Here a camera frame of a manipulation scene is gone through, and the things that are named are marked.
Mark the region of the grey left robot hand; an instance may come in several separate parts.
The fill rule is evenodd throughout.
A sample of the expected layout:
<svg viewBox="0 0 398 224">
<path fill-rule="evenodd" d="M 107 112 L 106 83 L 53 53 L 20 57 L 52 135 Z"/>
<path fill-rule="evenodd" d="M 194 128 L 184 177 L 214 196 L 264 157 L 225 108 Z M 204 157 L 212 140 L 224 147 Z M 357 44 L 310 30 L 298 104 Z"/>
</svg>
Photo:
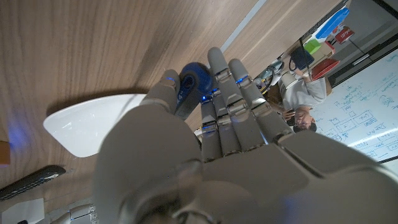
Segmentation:
<svg viewBox="0 0 398 224">
<path fill-rule="evenodd" d="M 221 109 L 205 95 L 203 136 L 175 115 L 167 70 L 101 143 L 101 223 L 396 223 L 397 176 L 312 131 L 295 133 L 254 91 L 244 65 L 208 51 Z"/>
</svg>

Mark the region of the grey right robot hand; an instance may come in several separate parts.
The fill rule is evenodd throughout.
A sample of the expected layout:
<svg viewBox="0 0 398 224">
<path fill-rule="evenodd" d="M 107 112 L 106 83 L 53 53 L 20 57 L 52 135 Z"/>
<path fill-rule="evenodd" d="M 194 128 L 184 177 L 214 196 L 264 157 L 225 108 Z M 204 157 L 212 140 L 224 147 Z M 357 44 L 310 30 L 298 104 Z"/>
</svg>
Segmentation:
<svg viewBox="0 0 398 224">
<path fill-rule="evenodd" d="M 96 207 L 93 204 L 80 205 L 69 209 L 51 224 L 99 224 Z"/>
</svg>

